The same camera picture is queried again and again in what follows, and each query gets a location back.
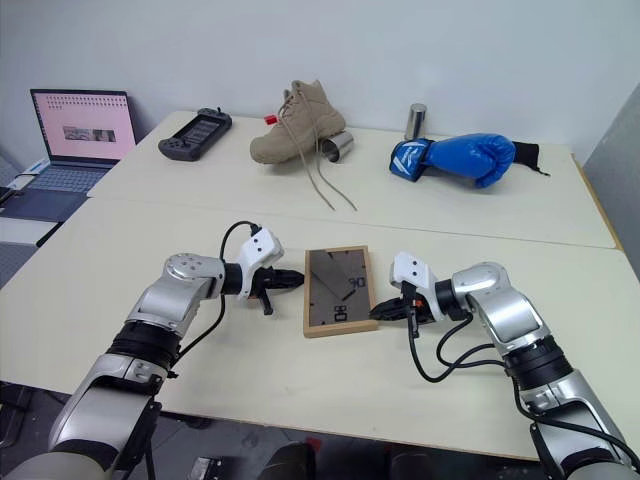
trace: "wooden frame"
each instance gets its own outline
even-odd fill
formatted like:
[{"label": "wooden frame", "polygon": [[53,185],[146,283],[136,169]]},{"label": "wooden frame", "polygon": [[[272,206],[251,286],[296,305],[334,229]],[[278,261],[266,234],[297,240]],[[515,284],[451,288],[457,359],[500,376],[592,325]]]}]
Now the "wooden frame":
[{"label": "wooden frame", "polygon": [[[366,245],[355,247],[338,247],[326,248],[326,252],[345,252],[345,251],[362,251],[367,274],[367,290],[369,291],[369,308],[375,306],[375,295],[373,291],[373,281],[371,274],[371,261],[369,259],[369,250]],[[311,319],[311,260],[310,250],[305,252],[305,282],[304,282],[304,320],[303,333],[307,338],[327,337],[330,335],[341,335],[344,333],[368,332],[378,329],[378,321],[371,319],[354,320],[345,323],[334,323],[331,325],[310,325]]]}]

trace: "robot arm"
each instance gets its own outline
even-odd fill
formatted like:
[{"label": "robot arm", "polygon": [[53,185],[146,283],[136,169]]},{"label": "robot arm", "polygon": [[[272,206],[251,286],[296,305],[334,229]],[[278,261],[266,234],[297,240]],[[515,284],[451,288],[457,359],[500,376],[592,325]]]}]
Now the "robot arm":
[{"label": "robot arm", "polygon": [[[424,262],[403,252],[394,260],[390,280],[402,289],[404,304],[411,305],[414,336],[418,323],[478,315],[518,389],[517,401],[526,407],[520,403],[519,410],[534,421],[530,433],[549,478],[640,479],[633,465],[637,457],[620,448],[625,447],[620,430],[529,299],[511,286],[504,267],[480,263],[439,282]],[[374,309],[379,318],[390,311],[385,304]],[[399,318],[398,310],[392,311]]]},{"label": "robot arm", "polygon": [[135,467],[160,414],[154,397],[166,378],[175,376],[171,368],[200,302],[227,294],[256,296],[270,314],[267,288],[304,281],[298,272],[271,268],[283,253],[278,239],[262,228],[242,246],[236,263],[190,253],[170,257],[60,412],[49,453],[23,463],[7,478],[103,479]]}]

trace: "game controller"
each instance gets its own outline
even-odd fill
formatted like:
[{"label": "game controller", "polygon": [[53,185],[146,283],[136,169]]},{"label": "game controller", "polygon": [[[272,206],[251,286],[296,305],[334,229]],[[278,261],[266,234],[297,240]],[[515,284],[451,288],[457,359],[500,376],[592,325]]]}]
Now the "game controller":
[{"label": "game controller", "polygon": [[158,143],[158,149],[171,160],[194,162],[216,143],[229,128],[231,117],[218,107],[201,108],[184,127]]}]

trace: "laptop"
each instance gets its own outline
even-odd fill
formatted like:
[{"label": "laptop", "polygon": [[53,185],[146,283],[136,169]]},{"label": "laptop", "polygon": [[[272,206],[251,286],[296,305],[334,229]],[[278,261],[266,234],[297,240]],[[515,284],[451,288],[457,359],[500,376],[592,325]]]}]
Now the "laptop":
[{"label": "laptop", "polygon": [[136,142],[126,92],[32,89],[50,165],[27,186],[86,194]]}]

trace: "gray floor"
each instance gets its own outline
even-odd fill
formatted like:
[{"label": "gray floor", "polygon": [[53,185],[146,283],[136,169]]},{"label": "gray floor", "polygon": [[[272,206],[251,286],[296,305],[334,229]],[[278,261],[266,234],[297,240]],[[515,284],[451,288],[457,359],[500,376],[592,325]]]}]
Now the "gray floor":
[{"label": "gray floor", "polygon": [[[59,399],[66,396],[56,393]],[[0,478],[25,459],[46,450],[51,424],[61,405],[49,394],[36,391],[18,441],[0,450]],[[352,437],[262,427],[213,420],[204,429],[194,429],[185,420],[160,418],[153,437],[153,455],[159,480],[185,479],[197,457],[223,458],[220,480],[255,479],[271,455],[281,446],[315,439],[318,480],[386,478],[385,458],[389,445]],[[507,459],[428,449],[434,479],[544,479],[539,465]],[[130,479],[146,479],[142,462]]]}]

